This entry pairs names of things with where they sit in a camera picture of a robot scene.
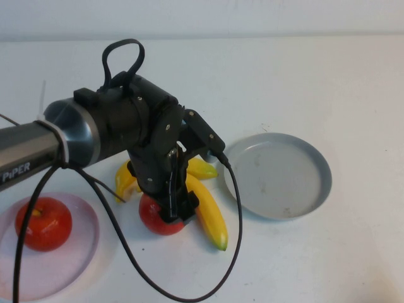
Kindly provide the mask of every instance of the gray plate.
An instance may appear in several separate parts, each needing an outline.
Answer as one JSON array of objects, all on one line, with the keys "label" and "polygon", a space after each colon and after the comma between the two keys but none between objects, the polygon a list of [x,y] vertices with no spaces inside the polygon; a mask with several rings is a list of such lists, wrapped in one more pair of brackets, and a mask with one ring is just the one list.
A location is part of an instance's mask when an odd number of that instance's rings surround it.
[{"label": "gray plate", "polygon": [[[326,159],[309,143],[287,135],[266,133],[238,142],[229,153],[241,203],[266,218],[284,220],[310,213],[331,190]],[[229,172],[225,181],[235,197]]]}]

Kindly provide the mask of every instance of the white table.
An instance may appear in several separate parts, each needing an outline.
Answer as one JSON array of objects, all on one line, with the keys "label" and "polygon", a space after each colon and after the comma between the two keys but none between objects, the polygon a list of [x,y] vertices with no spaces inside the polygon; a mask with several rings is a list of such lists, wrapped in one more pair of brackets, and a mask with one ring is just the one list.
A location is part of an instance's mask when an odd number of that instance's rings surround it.
[{"label": "white table", "polygon": [[[401,302],[404,37],[143,42],[140,74],[200,112],[228,145],[267,131],[292,134],[313,144],[333,174],[329,198],[304,218],[272,222],[245,212],[239,260],[208,302]],[[108,43],[1,43],[0,112],[34,120],[43,80],[45,105],[77,88],[97,89]],[[112,73],[128,68],[134,49],[111,55]],[[113,186],[125,159],[122,153],[87,171]],[[0,211],[30,195],[41,175],[3,191]],[[195,223],[157,237],[139,221],[136,198],[116,205],[108,196],[142,267],[176,295],[210,290],[234,251],[235,202],[221,177],[206,184],[227,223],[226,252],[212,248]],[[132,268],[95,194],[75,173],[58,172],[45,191],[91,202],[104,249],[75,283],[43,302],[169,302]]]}]

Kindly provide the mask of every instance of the yellow banana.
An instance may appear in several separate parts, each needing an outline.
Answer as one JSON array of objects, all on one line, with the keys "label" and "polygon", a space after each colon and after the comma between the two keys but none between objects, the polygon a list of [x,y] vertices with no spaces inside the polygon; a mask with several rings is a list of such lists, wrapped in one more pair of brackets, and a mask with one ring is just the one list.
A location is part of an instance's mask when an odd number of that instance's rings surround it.
[{"label": "yellow banana", "polygon": [[138,181],[128,170],[128,162],[129,160],[123,163],[115,175],[116,194],[124,200],[129,200],[134,190],[138,193],[141,192]]},{"label": "yellow banana", "polygon": [[209,190],[191,174],[187,174],[186,186],[188,191],[193,191],[199,199],[196,216],[201,222],[204,231],[217,248],[225,251],[229,235],[227,234],[225,220],[215,200]]},{"label": "yellow banana", "polygon": [[199,180],[215,178],[218,175],[212,165],[199,158],[192,158],[188,161],[187,173]]}]

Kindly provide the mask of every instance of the fake fruit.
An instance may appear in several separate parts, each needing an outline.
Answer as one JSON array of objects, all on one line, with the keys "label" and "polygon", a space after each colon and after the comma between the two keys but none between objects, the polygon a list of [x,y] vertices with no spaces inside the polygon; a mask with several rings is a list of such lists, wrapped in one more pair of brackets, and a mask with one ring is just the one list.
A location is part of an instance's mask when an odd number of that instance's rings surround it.
[{"label": "fake fruit", "polygon": [[129,160],[123,163],[115,175],[116,194],[125,201],[131,198],[134,190],[138,193],[141,192],[138,181],[128,170],[128,162]]},{"label": "fake fruit", "polygon": [[209,190],[194,176],[187,174],[186,186],[199,199],[196,216],[211,242],[221,251],[227,248],[229,236],[225,220]]},{"label": "fake fruit", "polygon": [[215,178],[218,175],[216,168],[199,158],[188,161],[187,173],[199,180]]},{"label": "fake fruit", "polygon": [[[20,234],[27,208],[28,204],[17,213],[17,235]],[[66,205],[53,198],[39,198],[32,212],[24,243],[36,251],[52,251],[67,241],[71,228],[71,214]]]},{"label": "fake fruit", "polygon": [[143,194],[139,203],[139,216],[146,227],[159,235],[173,235],[184,228],[184,223],[167,224],[161,218],[158,212],[160,205],[146,194]]}]

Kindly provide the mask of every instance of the black cable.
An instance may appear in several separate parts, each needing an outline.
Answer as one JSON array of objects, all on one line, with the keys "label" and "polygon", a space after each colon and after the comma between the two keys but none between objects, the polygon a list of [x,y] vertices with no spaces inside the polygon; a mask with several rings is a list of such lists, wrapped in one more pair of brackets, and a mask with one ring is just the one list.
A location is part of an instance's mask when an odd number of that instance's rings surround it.
[{"label": "black cable", "polygon": [[108,185],[106,185],[105,183],[101,182],[100,180],[94,178],[92,175],[87,174],[85,171],[83,171],[86,176],[88,178],[90,178],[92,181],[94,181],[95,183],[100,184],[104,189],[106,189],[111,195],[113,195],[115,198],[118,198],[119,200],[121,200],[123,203],[126,203],[125,200],[123,200],[119,195],[117,195],[113,190],[111,190],[111,188],[108,187]]},{"label": "black cable", "polygon": [[102,53],[102,66],[104,67],[104,74],[105,74],[104,85],[102,85],[102,87],[101,87],[102,90],[108,89],[110,87],[110,82],[111,82],[111,72],[109,70],[108,62],[107,62],[108,55],[114,49],[117,49],[118,47],[121,47],[121,46],[124,46],[127,44],[137,44],[139,46],[139,55],[138,55],[138,58],[136,59],[135,63],[126,72],[126,75],[122,81],[123,82],[122,85],[129,83],[129,81],[138,72],[139,68],[143,64],[143,61],[145,60],[145,48],[136,39],[124,39],[124,40],[121,40],[121,41],[108,45],[105,48],[104,52]]},{"label": "black cable", "polygon": [[5,115],[0,114],[0,117],[2,117],[4,120],[7,120],[8,122],[14,124],[15,126],[20,125],[20,123],[15,122],[14,120],[10,119],[9,117],[6,117]]},{"label": "black cable", "polygon": [[40,192],[44,188],[45,184],[52,177],[53,173],[57,171],[59,165],[52,166],[46,174],[39,181],[37,187],[33,191],[31,196],[31,200],[28,203],[27,212],[24,215],[23,223],[21,225],[20,234],[18,235],[17,248],[15,251],[15,260],[14,260],[14,277],[13,277],[13,303],[18,303],[18,294],[20,291],[20,270],[21,270],[21,257],[23,255],[24,248],[24,240],[25,234],[27,233],[28,223],[31,219],[32,211],[35,207],[35,204],[38,200]]},{"label": "black cable", "polygon": [[[118,221],[116,220],[116,217],[114,216],[114,213],[111,209],[111,207],[109,206],[105,196],[102,194],[101,190],[99,189],[99,187],[97,186],[96,182],[98,182],[99,184],[103,184],[101,181],[96,180],[96,178],[88,175],[83,169],[79,168],[79,167],[73,167],[71,165],[63,165],[64,168],[69,168],[69,169],[73,169],[75,170],[77,173],[79,173],[79,175],[81,175],[86,181],[87,183],[92,187],[92,189],[95,191],[95,193],[97,194],[98,198],[100,199],[101,203],[103,204],[108,217],[111,220],[112,225],[114,226],[114,229],[118,235],[119,240],[122,243],[122,246],[126,252],[126,254],[128,255],[129,260],[132,262],[132,265],[134,266],[134,268],[136,269],[136,271],[139,273],[139,275],[151,286],[153,287],[156,291],[160,292],[162,295],[166,296],[169,299],[178,301],[178,302],[200,302],[202,300],[205,300],[209,297],[211,297],[215,292],[217,292],[219,290],[220,287],[222,287],[222,285],[225,283],[225,281],[227,280],[227,278],[229,277],[235,262],[237,260],[237,256],[239,255],[239,251],[240,251],[240,246],[241,246],[241,239],[242,239],[242,208],[241,208],[241,199],[240,199],[240,194],[239,194],[239,188],[237,185],[237,181],[235,179],[235,175],[234,172],[231,168],[231,165],[229,164],[229,161],[226,159],[225,161],[223,161],[223,157],[220,158],[221,162],[224,164],[224,166],[229,170],[230,172],[230,176],[233,180],[233,184],[234,184],[234,189],[235,189],[235,195],[236,195],[236,200],[237,200],[237,209],[239,211],[239,236],[237,239],[237,244],[235,247],[235,251],[234,251],[234,255],[233,258],[230,262],[229,268],[227,269],[226,273],[224,274],[223,278],[219,281],[219,283],[216,285],[216,287],[214,287],[211,291],[209,291],[207,294],[195,298],[195,299],[185,299],[185,298],[181,298],[181,297],[177,297],[175,295],[170,294],[169,292],[165,291],[164,289],[162,289],[161,287],[159,287],[155,282],[153,282],[148,275],[140,268],[138,262],[136,261],[135,257],[132,254],[132,251],[128,245],[128,243],[126,242],[125,236],[122,233],[121,228],[119,227]],[[48,172],[43,176],[43,178],[41,179],[41,181],[38,183],[37,187],[35,188],[33,195],[31,197],[31,200],[28,204],[28,208],[27,208],[27,212],[25,213],[24,216],[24,220],[23,220],[23,224],[21,226],[21,231],[20,234],[18,236],[18,242],[17,242],[17,249],[16,249],[16,257],[15,257],[15,270],[14,270],[14,279],[13,279],[13,303],[18,303],[18,291],[19,291],[19,282],[20,282],[20,269],[21,269],[21,256],[22,256],[22,250],[23,250],[23,243],[24,243],[24,239],[25,239],[25,234],[27,232],[27,227],[28,227],[28,223],[29,223],[29,219],[31,217],[32,214],[32,210],[35,207],[35,203],[39,197],[39,194],[41,192],[41,190],[44,188],[46,182],[49,180],[49,178],[52,176],[52,174],[62,165],[55,165],[53,166],[51,169],[48,170]]]}]

